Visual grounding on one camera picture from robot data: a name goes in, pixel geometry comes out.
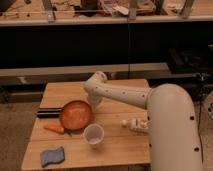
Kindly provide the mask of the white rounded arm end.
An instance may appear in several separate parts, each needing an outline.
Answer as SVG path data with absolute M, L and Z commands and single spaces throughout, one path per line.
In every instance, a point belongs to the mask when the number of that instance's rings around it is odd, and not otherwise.
M 87 95 L 87 101 L 92 108 L 96 108 L 102 102 L 103 96 L 99 94 L 89 93 Z

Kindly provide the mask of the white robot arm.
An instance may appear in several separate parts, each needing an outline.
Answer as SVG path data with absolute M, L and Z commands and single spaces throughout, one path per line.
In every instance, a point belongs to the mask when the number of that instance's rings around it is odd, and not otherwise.
M 195 109 L 185 89 L 176 84 L 147 88 L 107 81 L 97 71 L 84 83 L 88 101 L 96 107 L 106 97 L 147 111 L 151 171 L 203 171 Z

